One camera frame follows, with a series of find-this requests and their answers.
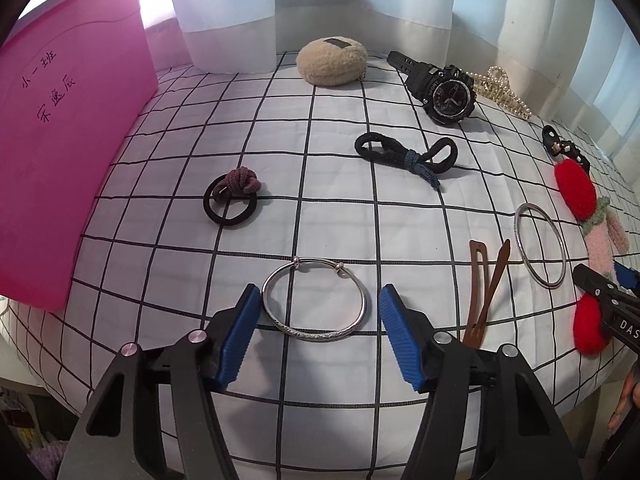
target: red fluffy ball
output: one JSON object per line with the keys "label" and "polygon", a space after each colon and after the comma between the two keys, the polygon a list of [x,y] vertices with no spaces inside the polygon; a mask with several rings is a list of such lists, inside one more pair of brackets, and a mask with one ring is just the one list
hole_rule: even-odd
{"label": "red fluffy ball", "polygon": [[577,220],[596,211],[596,189],[589,175],[575,160],[566,158],[554,168],[558,189]]}
{"label": "red fluffy ball", "polygon": [[578,352],[592,355],[606,348],[611,337],[600,329],[601,322],[602,313],[598,300],[585,294],[575,307],[574,342]]}

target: beige plush ball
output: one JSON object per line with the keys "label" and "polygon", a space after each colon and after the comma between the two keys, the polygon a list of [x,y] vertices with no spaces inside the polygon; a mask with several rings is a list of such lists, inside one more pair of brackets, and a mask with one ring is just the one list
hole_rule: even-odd
{"label": "beige plush ball", "polygon": [[342,85],[364,77],[367,51],[357,41],[332,36],[306,44],[296,64],[302,78],[312,85]]}

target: silver bangle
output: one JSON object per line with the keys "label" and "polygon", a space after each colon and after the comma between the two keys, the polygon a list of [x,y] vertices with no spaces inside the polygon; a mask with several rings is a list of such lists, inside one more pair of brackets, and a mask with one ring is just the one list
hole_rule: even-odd
{"label": "silver bangle", "polygon": [[[284,324],[279,319],[277,319],[269,308],[269,302],[267,300],[267,289],[269,288],[273,279],[281,273],[283,270],[290,269],[291,267],[297,269],[300,264],[304,263],[316,263],[321,264],[327,267],[331,267],[335,270],[336,274],[338,272],[344,272],[347,276],[351,278],[353,283],[358,287],[358,291],[360,292],[360,312],[358,313],[358,317],[355,321],[353,321],[349,326],[345,328],[341,328],[340,330],[336,330],[334,332],[321,332],[321,333],[309,333],[309,332],[301,332],[300,330],[296,330],[295,328],[290,327],[289,325]],[[302,339],[302,341],[312,341],[312,342],[327,342],[327,341],[335,341],[337,339],[341,339],[345,336],[348,336],[351,332],[356,330],[362,319],[364,318],[364,313],[367,309],[367,297],[364,289],[354,276],[354,274],[344,266],[344,263],[339,262],[335,263],[331,260],[325,260],[324,258],[299,258],[295,256],[292,262],[285,264],[281,267],[278,267],[274,270],[269,277],[265,280],[262,285],[262,304],[264,305],[264,311],[269,316],[269,319],[273,321],[273,324],[277,329],[281,330],[287,335],[295,337],[297,339]]]}
{"label": "silver bangle", "polygon": [[[551,225],[551,229],[553,230],[554,234],[556,235],[556,238],[558,239],[558,244],[560,245],[560,252],[562,253],[562,270],[560,271],[560,277],[554,282],[548,282],[547,280],[543,280],[539,276],[539,274],[533,269],[531,262],[529,261],[529,259],[527,258],[527,255],[524,252],[522,240],[520,239],[520,218],[522,217],[522,213],[527,209],[531,209],[533,211],[537,211],[538,213],[540,213],[544,217],[545,221],[549,225]],[[529,271],[529,273],[533,276],[533,279],[536,280],[540,285],[544,286],[545,288],[558,288],[562,283],[562,280],[564,280],[564,275],[566,274],[566,248],[560,236],[560,232],[556,227],[556,224],[553,223],[549,215],[546,214],[546,212],[540,206],[537,206],[530,202],[525,202],[524,204],[521,204],[519,208],[516,209],[516,215],[515,215],[515,218],[513,219],[513,232],[516,238],[516,245],[518,246],[518,250],[520,251],[520,255],[522,256],[522,261],[527,267],[527,270]]]}

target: pink plastic bin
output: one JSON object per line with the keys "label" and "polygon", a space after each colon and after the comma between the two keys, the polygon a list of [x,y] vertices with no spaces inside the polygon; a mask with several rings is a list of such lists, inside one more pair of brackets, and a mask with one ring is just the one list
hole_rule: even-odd
{"label": "pink plastic bin", "polygon": [[94,196],[158,88],[138,0],[47,0],[0,49],[0,294],[66,304]]}

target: white grid tablecloth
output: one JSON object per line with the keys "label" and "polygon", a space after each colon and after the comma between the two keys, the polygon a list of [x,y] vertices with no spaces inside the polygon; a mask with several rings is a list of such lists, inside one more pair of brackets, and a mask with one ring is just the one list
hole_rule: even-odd
{"label": "white grid tablecloth", "polygon": [[[362,83],[333,89],[300,79],[295,54],[280,55],[275,73],[211,75],[185,66],[158,77],[158,94],[96,197],[66,310],[45,314],[10,302],[0,318],[21,360],[76,412],[121,345],[174,343],[295,254],[348,264],[369,292],[369,311],[354,335],[330,344],[285,338],[261,317],[238,380],[214,395],[241,479],[399,478],[426,396],[402,380],[377,316],[377,291],[393,283],[407,307],[460,337],[470,239],[483,241],[491,260],[512,241],[483,347],[516,344],[559,413],[622,358],[615,340],[595,358],[574,348],[580,292],[570,271],[587,251],[558,193],[538,118],[520,120],[479,98],[470,118],[439,126],[377,56]],[[555,127],[589,157],[598,193],[611,198],[627,230],[630,254],[616,259],[640,267],[635,195],[586,136]],[[440,176],[441,193],[419,176],[361,159],[353,143],[369,129],[418,152],[452,137],[458,160]],[[204,214],[202,195],[240,165],[263,183],[258,208],[249,221],[220,228]],[[522,202],[545,209],[566,243],[570,264],[557,290],[533,281],[515,247],[513,216]],[[228,216],[244,207],[233,204]],[[555,279],[560,253],[551,229],[525,218],[522,232],[533,265]],[[353,319],[358,293],[349,280],[313,269],[292,283],[278,280],[273,303],[293,326],[333,330]],[[175,466],[170,403],[162,388],[164,444]],[[463,466],[473,460],[479,392],[469,403]]]}

